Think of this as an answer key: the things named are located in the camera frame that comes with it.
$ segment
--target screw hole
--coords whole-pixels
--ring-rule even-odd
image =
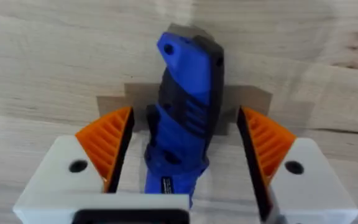
[[[219,57],[216,61],[216,66],[220,67],[223,65],[223,58],[222,57]]]
[[[167,53],[167,55],[172,55],[173,54],[173,47],[170,44],[165,44],[164,45],[164,52]]]
[[[286,162],[285,163],[285,168],[287,168],[287,170],[290,173],[296,174],[296,175],[301,175],[305,171],[305,169],[303,168],[302,164],[300,164],[297,161],[288,161],[288,162]]]
[[[85,160],[76,160],[70,164],[68,170],[70,172],[81,172],[88,166],[88,162]]]

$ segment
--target wooden surface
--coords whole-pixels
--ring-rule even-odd
[[[155,43],[172,22],[213,35],[226,84],[270,94],[268,115],[313,138],[358,204],[358,1],[0,0],[0,223],[19,222],[11,207],[42,156],[98,117],[98,96],[160,82]],[[213,140],[195,223],[257,222],[238,145],[235,130]],[[139,191],[143,169],[129,151],[120,188]]]

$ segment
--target power tool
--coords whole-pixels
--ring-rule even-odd
[[[24,224],[190,223],[222,103],[224,53],[208,38],[169,32],[157,46],[167,67],[158,102],[146,108],[145,194],[117,192],[126,151],[142,147],[131,145],[128,106],[57,138],[13,208]],[[358,216],[313,140],[241,105],[237,127],[262,223],[348,224]]]

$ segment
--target black plastic part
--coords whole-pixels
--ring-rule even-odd
[[[246,116],[241,108],[238,112],[237,127],[240,130],[242,143],[246,152],[249,174],[251,176],[252,185],[254,186],[254,193],[258,204],[260,219],[265,222],[269,216],[269,213],[273,209],[273,205],[270,201],[269,193],[267,192],[267,189],[264,185],[260,167],[257,162],[255,149],[252,145],[252,140],[248,131]]]
[[[149,144],[155,147],[157,145],[155,137],[157,136],[158,122],[160,121],[160,113],[158,112],[158,109],[155,107],[155,105],[148,105],[146,107],[146,119],[147,123],[149,124],[149,130],[151,135]]]
[[[185,128],[191,134],[199,138],[207,137],[207,110],[208,107],[198,101],[194,96],[188,94],[171,76],[171,73],[166,68],[162,77],[162,83],[158,92],[158,103],[167,112],[167,114],[174,119],[178,124]],[[187,102],[197,107],[198,111],[202,111],[196,116],[202,120],[199,122],[193,120],[186,115],[186,111],[194,112],[187,105]]]
[[[155,210],[80,210],[71,224],[164,223],[189,224],[189,213],[179,209]]]
[[[116,166],[114,167],[114,171],[112,172],[110,185],[108,186],[106,193],[117,192],[119,178],[121,176],[122,165],[124,164],[125,154],[127,152],[129,142],[131,141],[132,130],[134,128],[134,125],[135,125],[134,110],[131,109],[131,112],[129,112],[127,123],[124,128],[124,134],[122,135],[121,144],[119,146]]]

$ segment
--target orange ridged grip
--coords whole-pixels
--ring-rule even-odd
[[[296,136],[268,117],[246,107],[241,110],[246,116],[252,145],[266,184],[290,150]]]
[[[260,219],[265,222],[273,208],[269,183],[296,136],[268,117],[246,107],[237,118]]]
[[[75,134],[103,178],[105,192],[117,189],[133,125],[133,109],[125,107],[104,115]]]

